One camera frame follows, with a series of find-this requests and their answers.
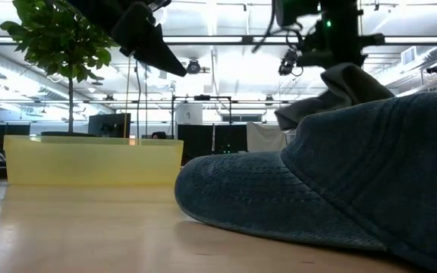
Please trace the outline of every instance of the blue baseball cap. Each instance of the blue baseball cap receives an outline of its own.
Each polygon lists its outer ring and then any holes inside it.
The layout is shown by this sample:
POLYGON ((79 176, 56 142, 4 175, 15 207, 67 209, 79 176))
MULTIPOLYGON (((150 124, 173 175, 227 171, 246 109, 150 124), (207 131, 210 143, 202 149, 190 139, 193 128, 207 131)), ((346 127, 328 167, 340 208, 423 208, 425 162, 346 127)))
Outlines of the blue baseball cap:
POLYGON ((217 228, 386 251, 437 272, 437 93, 309 115, 280 152, 196 158, 175 196, 217 228))

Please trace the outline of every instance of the potted plant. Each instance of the potted plant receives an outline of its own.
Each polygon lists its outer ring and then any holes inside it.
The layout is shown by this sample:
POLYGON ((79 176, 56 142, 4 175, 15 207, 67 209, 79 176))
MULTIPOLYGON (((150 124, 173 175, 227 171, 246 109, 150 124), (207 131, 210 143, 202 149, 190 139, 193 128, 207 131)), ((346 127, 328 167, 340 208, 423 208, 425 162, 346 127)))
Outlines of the potted plant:
POLYGON ((74 131, 74 79, 98 77, 89 67, 109 66, 112 39, 92 25, 63 0, 13 0, 21 24, 0 25, 17 43, 16 51, 26 51, 25 61, 68 79, 68 133, 74 131))

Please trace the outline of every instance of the yellow planter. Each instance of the yellow planter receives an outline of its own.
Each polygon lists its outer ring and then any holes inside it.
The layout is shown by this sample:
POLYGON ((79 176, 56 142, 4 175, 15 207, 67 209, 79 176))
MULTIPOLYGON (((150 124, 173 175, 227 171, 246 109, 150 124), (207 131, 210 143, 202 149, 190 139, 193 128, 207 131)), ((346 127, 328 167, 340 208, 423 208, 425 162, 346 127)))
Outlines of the yellow planter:
POLYGON ((180 140, 6 136, 8 182, 46 186, 173 185, 180 140))

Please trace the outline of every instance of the cap brim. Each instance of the cap brim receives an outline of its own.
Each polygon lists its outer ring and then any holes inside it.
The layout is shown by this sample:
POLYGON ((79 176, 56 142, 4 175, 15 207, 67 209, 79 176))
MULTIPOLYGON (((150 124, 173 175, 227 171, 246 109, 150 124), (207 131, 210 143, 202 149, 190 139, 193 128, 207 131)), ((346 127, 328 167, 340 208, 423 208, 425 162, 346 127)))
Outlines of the cap brim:
POLYGON ((279 152, 195 158, 175 185, 190 217, 230 231, 296 243, 385 250, 283 164, 279 152))

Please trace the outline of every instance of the wooden table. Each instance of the wooden table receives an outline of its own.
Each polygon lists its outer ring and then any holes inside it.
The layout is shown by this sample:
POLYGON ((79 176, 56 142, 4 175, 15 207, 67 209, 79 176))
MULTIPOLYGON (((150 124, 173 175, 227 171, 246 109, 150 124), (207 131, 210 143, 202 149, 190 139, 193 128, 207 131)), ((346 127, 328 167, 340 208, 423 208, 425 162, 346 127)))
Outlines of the wooden table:
POLYGON ((184 215, 170 187, 0 184, 0 272, 418 272, 382 254, 249 237, 184 215))

